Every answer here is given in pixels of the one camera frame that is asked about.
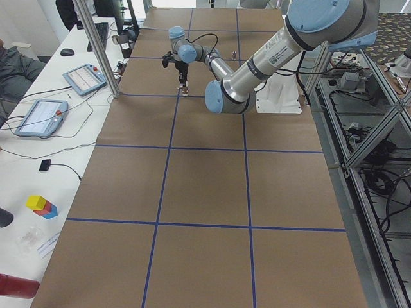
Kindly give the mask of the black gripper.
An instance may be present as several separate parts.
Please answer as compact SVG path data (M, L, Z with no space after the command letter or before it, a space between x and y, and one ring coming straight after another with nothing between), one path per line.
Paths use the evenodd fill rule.
M168 51L162 57L162 66L167 68L170 63L173 63L175 68L179 71L179 85L188 86L188 64L182 60L177 60L172 51Z

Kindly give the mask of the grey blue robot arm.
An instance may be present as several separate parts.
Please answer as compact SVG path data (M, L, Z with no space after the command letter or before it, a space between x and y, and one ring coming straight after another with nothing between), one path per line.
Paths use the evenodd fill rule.
M184 29L174 26L168 31L171 51L163 56L162 65L175 65L184 88L188 65L205 63L215 77L205 89L207 109L217 114L243 114L256 104L256 87L300 52L313 51L323 42L331 51L374 44L379 9L379 1L293 1L284 26L236 71L215 48L190 42Z

